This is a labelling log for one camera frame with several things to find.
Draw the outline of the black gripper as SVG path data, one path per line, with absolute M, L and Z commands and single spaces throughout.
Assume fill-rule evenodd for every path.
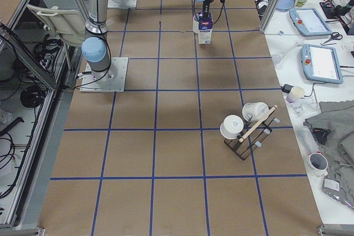
M 203 1 L 201 19 L 202 20 L 212 20 L 212 15 L 210 13 L 210 2 L 209 1 Z

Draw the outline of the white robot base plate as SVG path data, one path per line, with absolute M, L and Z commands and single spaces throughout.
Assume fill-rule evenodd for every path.
M 84 93 L 124 92 L 127 68 L 128 57 L 113 57 L 107 74 L 92 72 L 87 63 L 85 71 L 90 74 L 83 75 L 79 89 Z

